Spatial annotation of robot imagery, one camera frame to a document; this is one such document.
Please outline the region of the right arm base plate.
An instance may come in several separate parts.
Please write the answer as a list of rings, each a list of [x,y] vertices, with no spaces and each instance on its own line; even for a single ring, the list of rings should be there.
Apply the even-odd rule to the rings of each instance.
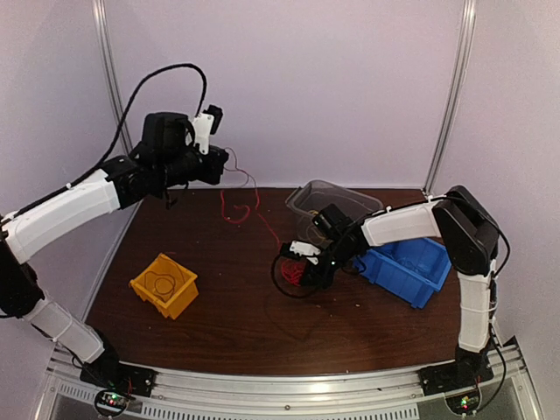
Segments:
[[[494,378],[494,372],[486,363],[475,365],[470,361],[452,361],[423,367],[418,376],[423,394],[432,396],[490,381]]]

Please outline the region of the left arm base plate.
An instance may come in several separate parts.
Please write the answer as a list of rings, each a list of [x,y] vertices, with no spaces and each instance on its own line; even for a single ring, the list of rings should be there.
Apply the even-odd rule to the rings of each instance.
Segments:
[[[147,367],[137,367],[118,360],[96,360],[84,362],[80,380],[99,388],[116,390],[119,393],[150,397],[156,372]]]

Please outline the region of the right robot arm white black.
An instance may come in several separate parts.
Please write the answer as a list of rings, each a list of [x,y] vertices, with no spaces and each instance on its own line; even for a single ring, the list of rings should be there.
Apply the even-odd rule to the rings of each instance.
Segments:
[[[303,284],[323,288],[332,283],[337,270],[369,249],[423,238],[442,240],[460,290],[458,346],[448,376],[454,385],[464,387],[481,373],[497,305],[501,230],[465,187],[456,185],[444,195],[355,220],[329,205],[313,222],[329,239],[328,247],[292,241],[288,249],[307,261]]]

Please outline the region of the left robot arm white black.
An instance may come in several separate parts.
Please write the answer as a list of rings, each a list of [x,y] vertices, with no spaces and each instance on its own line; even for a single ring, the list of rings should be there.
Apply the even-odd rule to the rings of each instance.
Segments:
[[[140,143],[128,156],[99,164],[74,186],[65,186],[45,202],[10,213],[1,220],[1,310],[24,319],[48,339],[60,343],[91,366],[108,389],[126,379],[110,345],[43,292],[29,264],[46,245],[87,222],[126,209],[148,196],[168,199],[169,189],[200,181],[221,181],[228,153],[212,146],[210,136],[223,112],[209,106],[194,118],[172,112],[145,117]]]

